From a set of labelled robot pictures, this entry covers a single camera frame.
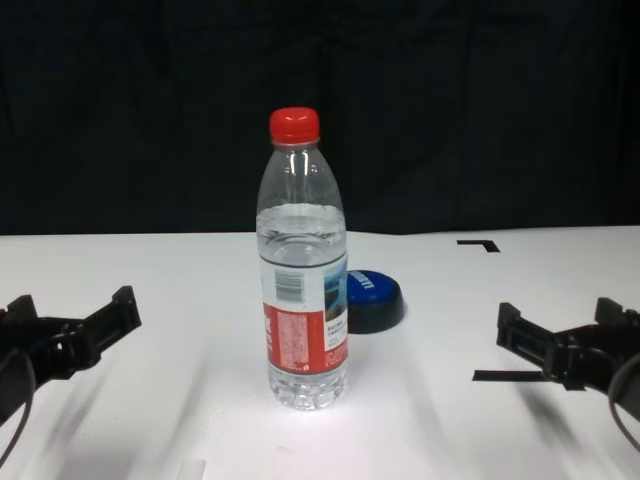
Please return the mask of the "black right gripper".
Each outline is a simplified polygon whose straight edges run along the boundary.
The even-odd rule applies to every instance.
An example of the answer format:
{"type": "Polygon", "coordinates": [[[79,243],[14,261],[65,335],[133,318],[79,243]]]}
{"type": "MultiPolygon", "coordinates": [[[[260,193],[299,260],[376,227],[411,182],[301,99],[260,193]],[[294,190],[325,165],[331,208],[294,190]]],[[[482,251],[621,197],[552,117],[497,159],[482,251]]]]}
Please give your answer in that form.
{"type": "Polygon", "coordinates": [[[552,333],[521,316],[512,304],[499,305],[496,344],[539,368],[498,371],[498,378],[549,378],[566,390],[587,388],[605,394],[614,375],[639,353],[639,312],[600,297],[594,321],[552,333]],[[549,350],[549,368],[547,353],[549,350]]]}

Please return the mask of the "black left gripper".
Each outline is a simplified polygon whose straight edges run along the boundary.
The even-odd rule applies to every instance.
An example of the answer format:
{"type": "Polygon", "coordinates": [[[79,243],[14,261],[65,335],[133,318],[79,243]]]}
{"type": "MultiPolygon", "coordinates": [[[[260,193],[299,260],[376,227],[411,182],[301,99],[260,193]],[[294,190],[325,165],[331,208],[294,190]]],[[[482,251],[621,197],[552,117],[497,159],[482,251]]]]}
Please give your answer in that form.
{"type": "Polygon", "coordinates": [[[1,310],[1,424],[22,406],[31,390],[68,380],[94,367],[102,353],[141,326],[131,286],[83,320],[39,318],[31,295],[1,310]]]}

